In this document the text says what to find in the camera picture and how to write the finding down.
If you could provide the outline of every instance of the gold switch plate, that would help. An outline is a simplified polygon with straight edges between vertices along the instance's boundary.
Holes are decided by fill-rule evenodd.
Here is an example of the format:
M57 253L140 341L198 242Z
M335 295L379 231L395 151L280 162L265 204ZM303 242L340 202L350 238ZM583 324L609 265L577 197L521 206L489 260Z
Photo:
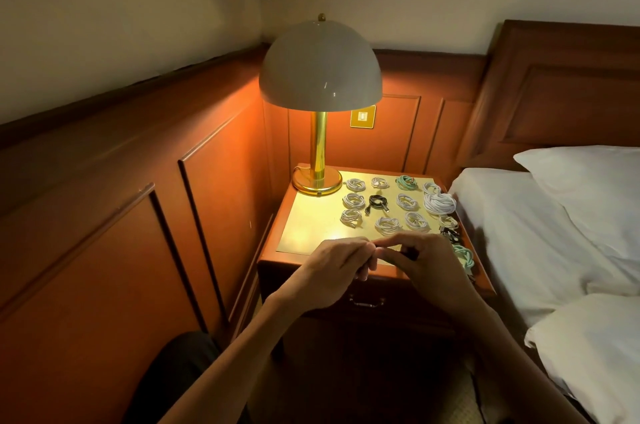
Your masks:
M376 106L351 111L351 127L373 128L376 120Z

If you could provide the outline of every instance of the person's left arm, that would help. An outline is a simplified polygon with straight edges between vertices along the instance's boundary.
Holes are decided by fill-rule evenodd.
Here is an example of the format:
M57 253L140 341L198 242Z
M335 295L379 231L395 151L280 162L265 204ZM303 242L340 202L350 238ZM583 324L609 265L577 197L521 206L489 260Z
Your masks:
M375 268L375 248L362 238L322 242L160 424L237 422L278 339L303 313L340 299L354 276L366 279L368 267Z

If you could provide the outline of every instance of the lampshade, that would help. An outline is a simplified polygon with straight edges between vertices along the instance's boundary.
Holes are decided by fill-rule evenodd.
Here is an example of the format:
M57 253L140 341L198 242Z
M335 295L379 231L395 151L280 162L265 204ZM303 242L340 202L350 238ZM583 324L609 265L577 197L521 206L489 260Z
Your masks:
M260 90L267 102L287 109L347 111L379 102L382 76L361 35L322 17L274 41L262 64Z

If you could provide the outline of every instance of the bed sheet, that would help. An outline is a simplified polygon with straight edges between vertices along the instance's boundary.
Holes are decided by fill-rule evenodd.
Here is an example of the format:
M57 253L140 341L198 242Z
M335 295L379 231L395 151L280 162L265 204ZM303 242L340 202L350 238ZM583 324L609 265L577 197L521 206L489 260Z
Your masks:
M588 293L637 287L596 249L530 173L468 168L453 182L458 212L484 246L497 290L530 327Z

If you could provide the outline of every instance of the dark pants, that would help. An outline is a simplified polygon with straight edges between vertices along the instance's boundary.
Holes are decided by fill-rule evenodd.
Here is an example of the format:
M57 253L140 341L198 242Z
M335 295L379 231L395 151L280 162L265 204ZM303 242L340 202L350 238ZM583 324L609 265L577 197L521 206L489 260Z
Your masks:
M217 344L201 331L172 339L142 377L122 424L156 424L220 353ZM246 408L238 423L251 424Z

